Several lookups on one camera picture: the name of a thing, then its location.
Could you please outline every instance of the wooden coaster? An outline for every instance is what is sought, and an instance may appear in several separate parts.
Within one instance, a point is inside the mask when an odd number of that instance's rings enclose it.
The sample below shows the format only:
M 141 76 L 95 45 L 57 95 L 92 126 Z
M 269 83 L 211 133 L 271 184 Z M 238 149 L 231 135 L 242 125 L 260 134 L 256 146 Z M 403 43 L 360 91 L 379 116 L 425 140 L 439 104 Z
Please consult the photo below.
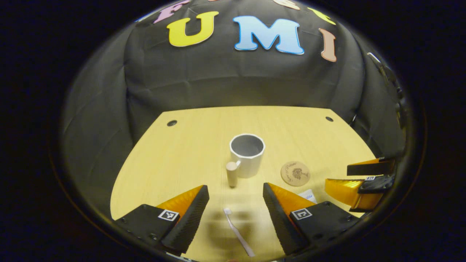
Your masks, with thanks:
M 305 185 L 310 176 L 308 167 L 298 161 L 288 162 L 281 168 L 281 178 L 292 186 Z

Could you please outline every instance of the white mug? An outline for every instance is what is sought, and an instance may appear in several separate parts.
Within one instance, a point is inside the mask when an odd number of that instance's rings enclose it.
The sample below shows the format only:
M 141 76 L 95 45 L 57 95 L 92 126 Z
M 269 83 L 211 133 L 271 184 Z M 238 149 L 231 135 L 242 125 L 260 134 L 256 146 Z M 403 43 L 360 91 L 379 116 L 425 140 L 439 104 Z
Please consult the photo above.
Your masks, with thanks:
M 237 184 L 237 177 L 250 178 L 257 174 L 265 143 L 254 134 L 240 134 L 230 141 L 232 161 L 226 165 L 228 184 Z

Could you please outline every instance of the white toothbrush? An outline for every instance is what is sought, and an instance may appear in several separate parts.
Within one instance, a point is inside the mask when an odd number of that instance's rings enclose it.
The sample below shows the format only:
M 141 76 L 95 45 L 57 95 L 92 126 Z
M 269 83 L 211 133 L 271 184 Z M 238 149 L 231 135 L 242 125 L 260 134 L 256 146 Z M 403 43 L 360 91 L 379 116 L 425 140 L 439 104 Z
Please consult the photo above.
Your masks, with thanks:
M 232 222 L 230 220 L 230 217 L 228 217 L 228 215 L 232 213 L 231 209 L 224 208 L 223 212 L 225 213 L 226 219 L 228 219 L 228 223 L 230 224 L 230 227 L 232 228 L 233 232 L 236 234 L 236 236 L 240 240 L 241 245 L 243 245 L 243 247 L 244 247 L 244 250 L 246 250 L 247 255 L 248 256 L 255 256 L 253 250 L 251 249 L 251 247 L 247 244 L 246 240 L 244 240 L 244 238 L 241 236 L 238 229 L 232 224 Z

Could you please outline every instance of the letter m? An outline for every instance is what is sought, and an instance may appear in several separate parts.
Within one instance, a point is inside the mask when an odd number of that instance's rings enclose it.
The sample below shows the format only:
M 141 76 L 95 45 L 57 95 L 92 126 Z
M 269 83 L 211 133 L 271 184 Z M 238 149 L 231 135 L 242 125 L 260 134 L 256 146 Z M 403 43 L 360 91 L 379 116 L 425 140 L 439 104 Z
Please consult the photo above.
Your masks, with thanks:
M 295 55 L 304 54 L 304 49 L 299 46 L 297 29 L 299 24 L 287 20 L 277 19 L 271 27 L 267 27 L 257 17 L 245 15 L 233 18 L 240 26 L 240 42 L 234 47 L 236 50 L 256 50 L 257 44 L 253 42 L 253 35 L 266 50 L 269 50 L 277 37 L 280 42 L 275 48 L 284 53 Z

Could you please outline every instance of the table surface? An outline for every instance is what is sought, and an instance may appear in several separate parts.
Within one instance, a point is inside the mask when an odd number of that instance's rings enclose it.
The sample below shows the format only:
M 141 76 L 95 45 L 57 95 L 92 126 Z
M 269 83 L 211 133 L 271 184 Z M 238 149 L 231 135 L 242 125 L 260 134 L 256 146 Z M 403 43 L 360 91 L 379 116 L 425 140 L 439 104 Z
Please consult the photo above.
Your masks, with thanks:
M 177 123 L 167 126 L 172 120 Z M 266 149 L 259 172 L 238 178 L 232 189 L 225 165 L 230 161 L 229 141 L 241 133 L 260 136 Z M 312 189 L 317 202 L 329 200 L 348 211 L 350 206 L 325 193 L 325 179 L 348 179 L 348 164 L 374 158 L 364 141 L 330 109 L 242 106 L 168 111 L 154 121 L 126 159 L 113 187 L 110 211 L 116 220 L 141 204 L 156 206 L 207 185 L 210 200 L 183 256 L 203 262 L 271 261 L 285 254 L 262 197 L 263 183 L 294 193 Z M 289 161 L 309 168 L 307 184 L 295 187 L 283 181 L 280 170 Z M 230 219 L 255 257 L 247 256 L 230 229 L 225 207 L 231 209 Z

